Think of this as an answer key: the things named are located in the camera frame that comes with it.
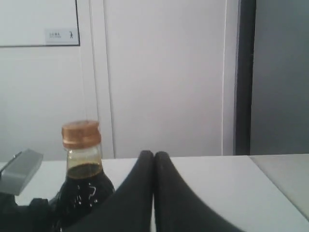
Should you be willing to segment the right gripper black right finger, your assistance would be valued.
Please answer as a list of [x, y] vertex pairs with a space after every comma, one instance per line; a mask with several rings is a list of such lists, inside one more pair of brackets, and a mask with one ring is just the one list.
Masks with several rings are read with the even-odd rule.
[[237, 232], [192, 191], [167, 152], [154, 157], [154, 217], [157, 232]]

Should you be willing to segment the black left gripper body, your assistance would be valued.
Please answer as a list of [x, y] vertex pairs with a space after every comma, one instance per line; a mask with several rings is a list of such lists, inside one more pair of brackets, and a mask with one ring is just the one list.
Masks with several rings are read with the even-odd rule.
[[18, 205], [15, 196], [0, 194], [0, 230], [2, 232], [62, 232], [56, 210], [60, 193], [51, 200], [34, 198], [28, 205]]

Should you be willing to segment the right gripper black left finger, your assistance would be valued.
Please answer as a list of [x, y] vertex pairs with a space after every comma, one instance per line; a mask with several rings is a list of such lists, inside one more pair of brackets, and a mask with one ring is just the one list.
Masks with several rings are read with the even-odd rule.
[[93, 213], [66, 232], [149, 232], [151, 230], [154, 155], [144, 150], [115, 191]]

